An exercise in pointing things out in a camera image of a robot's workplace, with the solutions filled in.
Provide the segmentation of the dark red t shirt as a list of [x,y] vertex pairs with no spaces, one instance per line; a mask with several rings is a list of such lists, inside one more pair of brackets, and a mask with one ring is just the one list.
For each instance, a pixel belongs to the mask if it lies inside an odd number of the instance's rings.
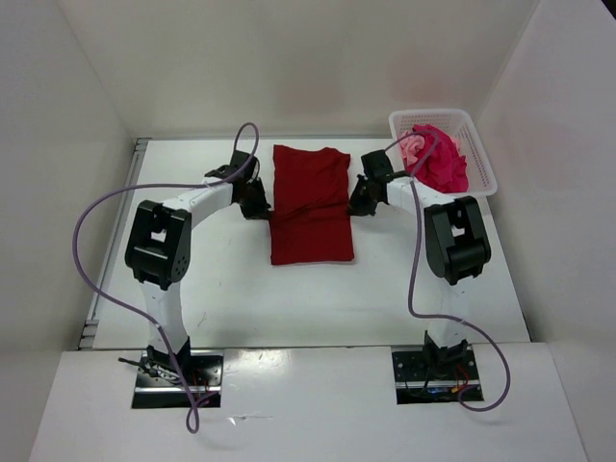
[[350,156],[332,147],[308,151],[277,144],[272,159],[270,262],[285,266],[353,261],[347,214]]

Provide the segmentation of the magenta t shirt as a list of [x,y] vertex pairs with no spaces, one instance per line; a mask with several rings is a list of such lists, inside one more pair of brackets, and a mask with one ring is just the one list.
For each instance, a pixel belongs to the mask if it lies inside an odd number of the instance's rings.
[[[467,162],[460,153],[460,144],[430,124],[416,124],[412,132],[424,136],[425,139],[418,162],[428,152],[431,152],[427,160],[416,171],[415,176],[422,183],[440,193],[466,193],[469,188]],[[412,172],[414,167],[415,164],[406,167],[406,170]]]

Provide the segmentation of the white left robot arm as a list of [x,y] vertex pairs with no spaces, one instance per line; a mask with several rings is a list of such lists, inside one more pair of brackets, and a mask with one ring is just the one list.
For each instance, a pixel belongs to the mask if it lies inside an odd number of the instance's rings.
[[150,324],[147,359],[170,384],[184,383],[193,370],[180,285],[191,262],[192,232],[234,204],[246,219],[269,218],[259,169],[255,156],[236,150],[230,162],[208,172],[199,187],[163,202],[144,200],[137,208],[124,260],[140,283],[145,313],[155,320]]

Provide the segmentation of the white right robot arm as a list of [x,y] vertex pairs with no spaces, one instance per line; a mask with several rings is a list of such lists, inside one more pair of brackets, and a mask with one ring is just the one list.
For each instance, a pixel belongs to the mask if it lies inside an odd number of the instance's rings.
[[[364,172],[350,196],[351,216],[373,216],[380,203],[397,207],[417,219],[416,243],[409,283],[408,309],[428,322],[423,338],[423,368],[443,378],[466,358],[473,330],[489,344],[495,341],[468,321],[470,291],[491,259],[491,246],[477,200],[438,192],[405,171],[394,171],[383,150],[361,157]],[[441,307],[428,314],[415,310],[414,292],[420,261],[424,259],[441,282]]]

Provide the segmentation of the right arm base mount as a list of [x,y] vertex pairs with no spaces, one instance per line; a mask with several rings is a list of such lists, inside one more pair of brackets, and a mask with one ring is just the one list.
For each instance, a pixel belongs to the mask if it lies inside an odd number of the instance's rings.
[[391,351],[397,404],[429,404],[463,400],[483,401],[475,355],[470,349],[461,360],[430,368],[420,346]]

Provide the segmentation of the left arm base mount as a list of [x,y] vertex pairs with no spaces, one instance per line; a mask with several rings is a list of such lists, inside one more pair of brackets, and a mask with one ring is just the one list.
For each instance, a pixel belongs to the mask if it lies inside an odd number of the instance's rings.
[[[199,408],[220,408],[223,377],[223,352],[214,350],[193,350],[192,362],[185,381],[193,400]],[[122,362],[137,368],[132,398],[133,409],[188,409],[191,407],[177,371],[151,362],[146,352],[139,361]]]

